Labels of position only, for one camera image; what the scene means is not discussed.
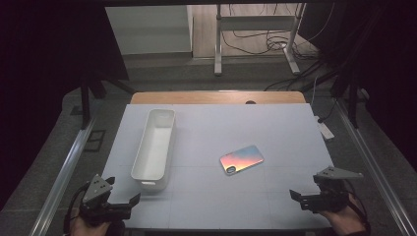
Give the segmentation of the grey metal desk frame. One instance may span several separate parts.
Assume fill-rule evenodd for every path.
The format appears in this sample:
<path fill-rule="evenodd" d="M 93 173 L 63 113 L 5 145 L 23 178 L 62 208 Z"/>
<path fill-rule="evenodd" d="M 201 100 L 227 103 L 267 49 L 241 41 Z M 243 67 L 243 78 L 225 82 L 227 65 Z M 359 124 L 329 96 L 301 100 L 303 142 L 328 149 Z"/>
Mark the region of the grey metal desk frame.
<path fill-rule="evenodd" d="M 302 3 L 293 16 L 222 16 L 221 5 L 216 5 L 216 37 L 214 52 L 214 74 L 222 73 L 221 33 L 233 30 L 289 30 L 290 35 L 282 51 L 293 75 L 301 73 L 293 54 L 293 44 L 299 29 L 305 4 Z"/>

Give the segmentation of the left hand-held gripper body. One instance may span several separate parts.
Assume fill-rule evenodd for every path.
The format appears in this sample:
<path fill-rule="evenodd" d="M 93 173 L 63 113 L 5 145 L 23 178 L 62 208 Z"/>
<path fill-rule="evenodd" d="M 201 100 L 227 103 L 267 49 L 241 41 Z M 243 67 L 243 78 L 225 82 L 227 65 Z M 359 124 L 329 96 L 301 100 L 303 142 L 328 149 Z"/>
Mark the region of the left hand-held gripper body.
<path fill-rule="evenodd" d="M 110 204 L 108 199 L 112 185 L 106 179 L 95 175 L 89 183 L 80 204 L 81 218 L 91 226 L 98 226 L 104 222 L 117 222 L 129 219 L 131 207 L 129 204 Z"/>

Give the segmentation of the white cabinet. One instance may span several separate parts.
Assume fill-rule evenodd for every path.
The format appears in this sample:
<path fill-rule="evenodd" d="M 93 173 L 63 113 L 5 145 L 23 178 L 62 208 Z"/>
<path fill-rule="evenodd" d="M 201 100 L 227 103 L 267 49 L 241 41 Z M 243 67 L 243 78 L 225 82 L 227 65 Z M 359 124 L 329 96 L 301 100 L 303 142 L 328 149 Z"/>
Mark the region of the white cabinet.
<path fill-rule="evenodd" d="M 107 17 L 123 55 L 192 51 L 186 5 L 106 7 Z"/>

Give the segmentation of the white plastic bin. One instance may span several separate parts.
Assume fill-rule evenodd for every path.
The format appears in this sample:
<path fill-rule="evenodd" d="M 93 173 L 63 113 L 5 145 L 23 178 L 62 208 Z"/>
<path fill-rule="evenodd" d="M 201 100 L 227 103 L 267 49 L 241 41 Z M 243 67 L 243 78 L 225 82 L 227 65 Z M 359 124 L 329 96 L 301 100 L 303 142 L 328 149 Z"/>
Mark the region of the white plastic bin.
<path fill-rule="evenodd" d="M 153 109 L 149 112 L 131 177 L 148 192 L 161 191 L 169 182 L 175 144 L 175 111 Z"/>

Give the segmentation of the white power strip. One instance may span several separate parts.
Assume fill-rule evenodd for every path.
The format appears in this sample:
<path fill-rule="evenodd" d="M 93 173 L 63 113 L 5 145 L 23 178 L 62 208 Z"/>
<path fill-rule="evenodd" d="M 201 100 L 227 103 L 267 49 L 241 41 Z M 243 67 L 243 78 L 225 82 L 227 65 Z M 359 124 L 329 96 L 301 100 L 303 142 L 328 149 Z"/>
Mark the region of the white power strip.
<path fill-rule="evenodd" d="M 321 132 L 325 141 L 332 140 L 334 138 L 334 134 L 328 128 L 328 126 L 321 120 L 319 116 L 316 116 L 315 119 L 317 120 L 318 129 Z"/>

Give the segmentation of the black curtain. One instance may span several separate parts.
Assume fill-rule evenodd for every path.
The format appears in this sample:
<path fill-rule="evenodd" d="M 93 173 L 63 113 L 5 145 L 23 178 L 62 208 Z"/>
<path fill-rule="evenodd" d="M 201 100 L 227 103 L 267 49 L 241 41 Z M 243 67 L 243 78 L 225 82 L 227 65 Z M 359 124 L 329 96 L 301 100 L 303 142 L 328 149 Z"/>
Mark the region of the black curtain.
<path fill-rule="evenodd" d="M 104 6 L 0 0 L 0 210 L 83 82 L 128 73 Z"/>
<path fill-rule="evenodd" d="M 306 5 L 299 35 L 342 64 L 376 6 L 383 8 L 355 60 L 374 120 L 417 170 L 417 0 L 329 0 Z"/>

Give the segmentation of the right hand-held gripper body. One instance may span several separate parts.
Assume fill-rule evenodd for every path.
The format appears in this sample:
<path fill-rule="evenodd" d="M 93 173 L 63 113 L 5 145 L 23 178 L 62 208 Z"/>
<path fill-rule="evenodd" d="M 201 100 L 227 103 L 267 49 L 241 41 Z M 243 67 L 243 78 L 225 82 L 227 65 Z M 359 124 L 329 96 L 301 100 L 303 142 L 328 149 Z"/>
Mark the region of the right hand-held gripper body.
<path fill-rule="evenodd" d="M 313 179 L 318 185 L 320 193 L 313 196 L 313 201 L 309 203 L 311 211 L 341 211 L 349 202 L 349 194 L 345 188 L 344 181 L 362 179 L 363 177 L 362 173 L 332 166 L 318 172 L 313 176 Z"/>

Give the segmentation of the white table mat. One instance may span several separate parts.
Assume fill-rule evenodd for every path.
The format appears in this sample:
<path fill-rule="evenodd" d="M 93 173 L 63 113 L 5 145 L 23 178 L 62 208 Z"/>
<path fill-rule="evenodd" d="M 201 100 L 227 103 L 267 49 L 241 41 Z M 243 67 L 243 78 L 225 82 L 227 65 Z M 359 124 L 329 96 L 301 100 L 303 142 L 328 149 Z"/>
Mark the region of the white table mat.
<path fill-rule="evenodd" d="M 332 164 L 309 104 L 175 105 L 175 144 L 167 187 L 141 190 L 131 177 L 148 105 L 126 107 L 103 171 L 116 179 L 110 200 L 141 194 L 129 228 L 279 230 L 324 228 L 327 221 L 292 201 L 317 192 L 317 172 Z M 264 162 L 226 175 L 219 159 L 256 146 Z"/>

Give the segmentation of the wooden table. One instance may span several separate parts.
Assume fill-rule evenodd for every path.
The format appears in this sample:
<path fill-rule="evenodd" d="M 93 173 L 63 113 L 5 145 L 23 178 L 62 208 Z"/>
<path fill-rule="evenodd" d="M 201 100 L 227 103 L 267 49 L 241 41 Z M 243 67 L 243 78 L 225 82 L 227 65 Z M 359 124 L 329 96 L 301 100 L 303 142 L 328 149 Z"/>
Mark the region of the wooden table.
<path fill-rule="evenodd" d="M 131 104 L 282 104 L 305 103 L 299 91 L 148 91 L 136 92 Z"/>

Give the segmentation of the person's right hand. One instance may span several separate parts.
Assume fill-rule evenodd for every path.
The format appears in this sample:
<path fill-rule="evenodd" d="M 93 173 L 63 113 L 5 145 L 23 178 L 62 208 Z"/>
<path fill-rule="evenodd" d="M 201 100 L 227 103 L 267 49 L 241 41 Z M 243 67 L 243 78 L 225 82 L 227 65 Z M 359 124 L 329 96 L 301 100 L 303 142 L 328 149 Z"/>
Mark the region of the person's right hand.
<path fill-rule="evenodd" d="M 320 211 L 337 236 L 369 236 L 356 199 L 349 195 L 349 205 L 338 212 Z"/>

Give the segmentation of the black metal stand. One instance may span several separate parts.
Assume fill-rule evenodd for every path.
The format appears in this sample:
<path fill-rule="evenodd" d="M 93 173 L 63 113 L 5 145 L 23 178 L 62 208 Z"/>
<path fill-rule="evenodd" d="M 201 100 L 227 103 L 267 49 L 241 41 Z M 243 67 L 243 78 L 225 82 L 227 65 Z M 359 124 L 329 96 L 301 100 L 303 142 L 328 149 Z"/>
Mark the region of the black metal stand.
<path fill-rule="evenodd" d="M 131 88 L 119 80 L 111 78 L 105 74 L 96 72 L 85 74 L 81 76 L 81 101 L 82 101 L 82 115 L 83 115 L 83 123 L 81 129 L 84 130 L 91 120 L 90 108 L 89 108 L 89 93 L 92 92 L 92 95 L 95 98 L 103 99 L 106 97 L 106 90 L 103 85 L 103 81 L 109 82 L 112 85 L 120 88 L 121 90 L 129 93 L 134 94 L 137 92 L 136 89 Z"/>
<path fill-rule="evenodd" d="M 358 102 L 358 81 L 354 75 L 338 75 L 333 83 L 330 94 L 334 98 L 340 98 L 344 93 L 348 91 L 347 99 L 347 117 L 350 123 L 355 129 L 358 128 L 357 124 L 357 102 Z"/>

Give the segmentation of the aluminium rail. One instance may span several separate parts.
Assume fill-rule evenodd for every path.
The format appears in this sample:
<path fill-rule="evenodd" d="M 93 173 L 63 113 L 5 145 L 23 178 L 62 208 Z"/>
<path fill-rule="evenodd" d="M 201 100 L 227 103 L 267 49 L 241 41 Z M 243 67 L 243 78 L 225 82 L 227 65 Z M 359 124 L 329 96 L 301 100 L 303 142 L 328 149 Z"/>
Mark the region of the aluminium rail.
<path fill-rule="evenodd" d="M 42 206 L 40 213 L 34 222 L 29 236 L 45 236 L 52 222 L 56 210 L 63 198 L 65 190 L 70 182 L 78 160 L 83 152 L 89 134 L 95 123 L 95 118 L 91 118 L 87 124 L 79 131 L 73 142 L 66 159 L 54 181 L 54 184 Z"/>
<path fill-rule="evenodd" d="M 353 141 L 360 152 L 360 155 L 372 177 L 376 187 L 378 188 L 382 198 L 384 199 L 387 209 L 389 210 L 393 220 L 395 221 L 402 236 L 417 236 L 417 227 L 411 222 L 406 208 L 402 204 L 400 198 L 388 182 L 383 170 L 376 162 L 370 148 L 358 128 L 355 128 L 348 118 L 347 108 L 343 103 L 337 101 L 336 107 L 338 113 Z"/>

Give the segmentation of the person's left hand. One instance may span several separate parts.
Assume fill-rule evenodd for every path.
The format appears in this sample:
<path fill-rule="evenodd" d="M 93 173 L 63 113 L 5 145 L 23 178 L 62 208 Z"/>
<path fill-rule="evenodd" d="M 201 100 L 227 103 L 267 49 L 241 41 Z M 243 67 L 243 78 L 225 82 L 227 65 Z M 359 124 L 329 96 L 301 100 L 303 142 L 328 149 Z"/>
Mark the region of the person's left hand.
<path fill-rule="evenodd" d="M 70 236 L 105 236 L 110 225 L 110 222 L 104 222 L 93 227 L 75 214 L 70 223 Z"/>

